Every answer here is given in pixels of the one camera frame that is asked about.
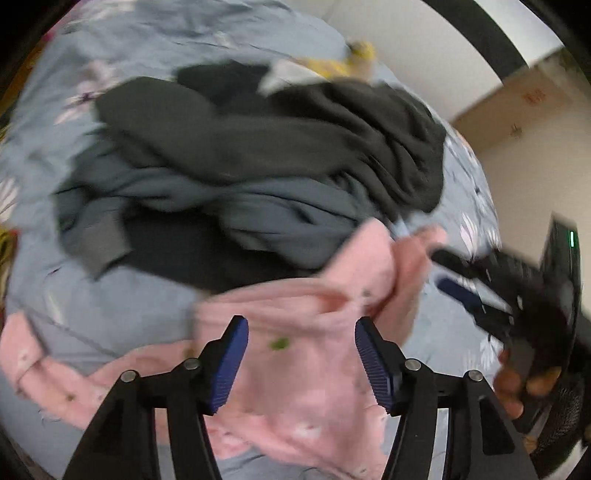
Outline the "person's right hand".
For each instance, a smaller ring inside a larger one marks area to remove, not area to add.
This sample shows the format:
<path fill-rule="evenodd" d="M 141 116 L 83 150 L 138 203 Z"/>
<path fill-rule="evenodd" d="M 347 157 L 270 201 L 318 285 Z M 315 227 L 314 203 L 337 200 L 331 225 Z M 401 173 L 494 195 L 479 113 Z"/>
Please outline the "person's right hand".
<path fill-rule="evenodd" d="M 516 370 L 509 366 L 509 351 L 503 350 L 498 359 L 501 368 L 494 378 L 493 389 L 512 420 L 523 414 L 524 405 L 520 400 L 523 391 L 534 398 L 544 398 L 550 394 L 562 373 L 560 368 L 554 367 L 543 374 L 524 380 Z"/>

